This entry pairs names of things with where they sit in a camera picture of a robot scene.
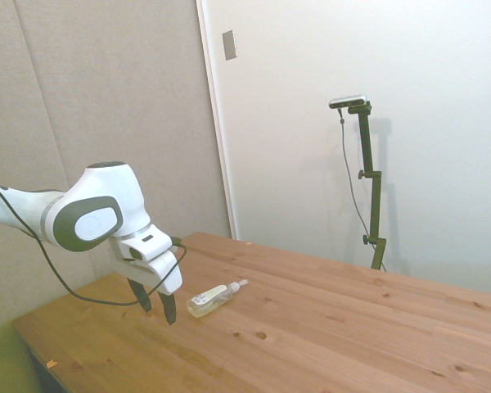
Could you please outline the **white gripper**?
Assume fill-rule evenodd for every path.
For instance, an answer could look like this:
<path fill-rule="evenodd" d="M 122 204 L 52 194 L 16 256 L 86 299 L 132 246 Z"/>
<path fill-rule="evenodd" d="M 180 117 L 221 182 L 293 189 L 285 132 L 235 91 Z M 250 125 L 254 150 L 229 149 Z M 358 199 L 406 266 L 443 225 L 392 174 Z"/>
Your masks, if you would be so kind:
<path fill-rule="evenodd" d="M 128 279 L 128 284 L 135 295 L 138 304 L 148 313 L 152 304 L 147 295 L 146 287 L 156 287 L 163 305 L 165 319 L 169 326 L 176 322 L 177 306 L 174 293 L 182 285 L 182 275 L 177 266 L 177 258 L 171 250 L 156 256 L 151 261 L 140 261 L 132 256 L 123 256 L 117 242 L 109 240 L 111 254 L 115 260 L 115 271 Z"/>

